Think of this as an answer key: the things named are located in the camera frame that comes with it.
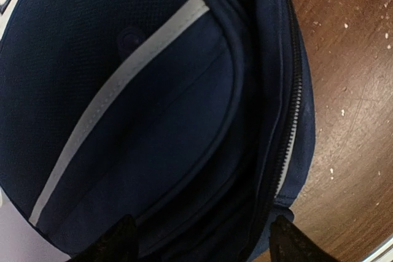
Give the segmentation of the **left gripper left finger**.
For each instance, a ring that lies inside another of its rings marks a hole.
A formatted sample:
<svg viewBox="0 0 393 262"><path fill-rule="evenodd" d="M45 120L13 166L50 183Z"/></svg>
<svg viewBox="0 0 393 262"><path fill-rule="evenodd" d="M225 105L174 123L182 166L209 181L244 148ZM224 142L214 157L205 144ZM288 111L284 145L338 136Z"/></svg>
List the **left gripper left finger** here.
<svg viewBox="0 0 393 262"><path fill-rule="evenodd" d="M70 262L137 261L137 229L131 215L125 215L96 242L72 257Z"/></svg>

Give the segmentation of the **navy blue backpack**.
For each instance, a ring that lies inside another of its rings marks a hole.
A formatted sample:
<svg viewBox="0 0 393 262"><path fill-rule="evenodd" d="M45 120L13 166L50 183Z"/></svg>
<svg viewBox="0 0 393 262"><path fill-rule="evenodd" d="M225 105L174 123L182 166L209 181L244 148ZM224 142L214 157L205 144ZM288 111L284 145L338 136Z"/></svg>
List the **navy blue backpack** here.
<svg viewBox="0 0 393 262"><path fill-rule="evenodd" d="M292 0L1 1L1 191L71 257L252 261L315 136Z"/></svg>

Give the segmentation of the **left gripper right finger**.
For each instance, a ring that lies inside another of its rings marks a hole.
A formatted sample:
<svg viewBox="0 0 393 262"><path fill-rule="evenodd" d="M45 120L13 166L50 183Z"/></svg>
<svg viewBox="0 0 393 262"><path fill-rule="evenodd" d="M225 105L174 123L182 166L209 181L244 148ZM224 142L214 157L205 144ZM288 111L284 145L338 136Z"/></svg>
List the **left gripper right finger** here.
<svg viewBox="0 0 393 262"><path fill-rule="evenodd" d="M270 226L270 259L274 262L337 262L285 216Z"/></svg>

